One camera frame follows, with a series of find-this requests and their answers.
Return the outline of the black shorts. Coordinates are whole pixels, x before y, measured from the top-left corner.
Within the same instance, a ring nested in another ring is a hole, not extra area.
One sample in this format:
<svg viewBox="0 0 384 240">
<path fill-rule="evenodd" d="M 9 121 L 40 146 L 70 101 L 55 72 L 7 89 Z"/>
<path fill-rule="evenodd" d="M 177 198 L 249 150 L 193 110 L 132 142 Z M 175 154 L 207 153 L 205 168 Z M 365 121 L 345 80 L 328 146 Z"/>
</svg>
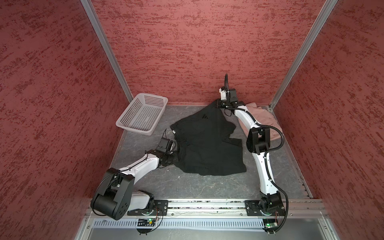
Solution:
<svg viewBox="0 0 384 240">
<path fill-rule="evenodd" d="M 226 120 L 217 101 L 170 128 L 178 145 L 175 166 L 183 172 L 228 176 L 247 171 L 242 140 L 230 137 L 236 126 Z"/>
</svg>

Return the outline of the pink shorts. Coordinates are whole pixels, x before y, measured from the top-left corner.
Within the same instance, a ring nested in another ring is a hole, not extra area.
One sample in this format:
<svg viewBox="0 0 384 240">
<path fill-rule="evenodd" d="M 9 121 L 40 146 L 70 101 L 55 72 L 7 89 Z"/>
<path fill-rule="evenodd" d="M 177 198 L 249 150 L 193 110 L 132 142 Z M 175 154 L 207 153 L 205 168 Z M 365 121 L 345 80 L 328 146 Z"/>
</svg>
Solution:
<svg viewBox="0 0 384 240">
<path fill-rule="evenodd" d="M 263 109 L 262 107 L 258 107 L 256 103 L 246 104 L 246 107 L 248 111 L 253 115 L 253 117 L 257 121 L 259 121 L 262 125 L 273 126 L 279 129 L 281 132 L 283 132 L 282 128 L 278 124 L 278 121 L 268 110 Z M 246 126 L 240 120 L 239 120 L 239 123 L 245 135 L 248 136 L 249 129 L 247 129 Z M 275 130 L 270 130 L 270 134 L 271 134 L 271 141 L 281 138 L 280 135 Z"/>
</svg>

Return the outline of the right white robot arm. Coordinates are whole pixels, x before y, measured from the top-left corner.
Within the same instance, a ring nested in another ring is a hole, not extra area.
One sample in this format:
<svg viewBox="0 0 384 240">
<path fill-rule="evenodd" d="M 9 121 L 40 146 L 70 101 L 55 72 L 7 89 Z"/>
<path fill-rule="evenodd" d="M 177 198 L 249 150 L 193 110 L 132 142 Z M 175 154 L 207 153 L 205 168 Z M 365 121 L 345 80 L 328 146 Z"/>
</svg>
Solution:
<svg viewBox="0 0 384 240">
<path fill-rule="evenodd" d="M 276 212 L 287 214 L 288 204 L 283 203 L 282 196 L 288 200 L 288 195 L 275 183 L 270 164 L 270 152 L 279 150 L 284 145 L 283 133 L 276 127 L 261 124 L 248 108 L 239 102 L 229 103 L 227 100 L 217 99 L 217 108 L 231 111 L 249 130 L 246 146 L 258 168 L 261 192 L 259 210 L 265 216 Z M 281 137 L 280 144 L 274 148 L 271 147 L 270 130 L 276 131 Z"/>
</svg>

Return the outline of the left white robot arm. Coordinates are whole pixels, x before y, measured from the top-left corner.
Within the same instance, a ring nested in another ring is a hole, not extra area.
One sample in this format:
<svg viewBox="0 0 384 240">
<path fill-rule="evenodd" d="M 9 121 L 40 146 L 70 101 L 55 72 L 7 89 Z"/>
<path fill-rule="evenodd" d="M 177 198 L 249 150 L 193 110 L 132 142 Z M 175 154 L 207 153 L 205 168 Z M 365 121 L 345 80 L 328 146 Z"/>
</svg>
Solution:
<svg viewBox="0 0 384 240">
<path fill-rule="evenodd" d="M 108 169 L 91 200 L 92 211 L 114 220 L 135 211 L 144 216 L 152 215 L 156 209 L 154 195 L 143 190 L 135 191 L 134 185 L 149 172 L 176 161 L 175 151 L 150 150 L 126 167 Z"/>
</svg>

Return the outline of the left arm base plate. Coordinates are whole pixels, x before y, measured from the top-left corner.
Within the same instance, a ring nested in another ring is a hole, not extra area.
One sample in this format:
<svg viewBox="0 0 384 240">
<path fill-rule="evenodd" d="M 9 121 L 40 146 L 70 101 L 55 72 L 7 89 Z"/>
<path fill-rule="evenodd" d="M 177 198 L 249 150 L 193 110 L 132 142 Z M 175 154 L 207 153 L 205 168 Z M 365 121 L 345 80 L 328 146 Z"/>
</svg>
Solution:
<svg viewBox="0 0 384 240">
<path fill-rule="evenodd" d="M 167 215 L 168 205 L 168 200 L 150 200 L 150 202 L 144 209 L 128 211 L 127 216 L 163 217 Z"/>
</svg>

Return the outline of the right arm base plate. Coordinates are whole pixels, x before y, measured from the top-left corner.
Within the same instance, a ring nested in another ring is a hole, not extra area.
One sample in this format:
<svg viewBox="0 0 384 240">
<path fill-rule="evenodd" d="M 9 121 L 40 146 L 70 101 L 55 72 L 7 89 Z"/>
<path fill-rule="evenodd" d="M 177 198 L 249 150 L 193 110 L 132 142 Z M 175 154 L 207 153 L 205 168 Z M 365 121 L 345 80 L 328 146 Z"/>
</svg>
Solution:
<svg viewBox="0 0 384 240">
<path fill-rule="evenodd" d="M 278 213 L 278 215 L 282 217 L 286 213 L 286 209 L 281 200 L 246 200 L 245 210 L 247 212 L 247 216 L 269 217 Z"/>
</svg>

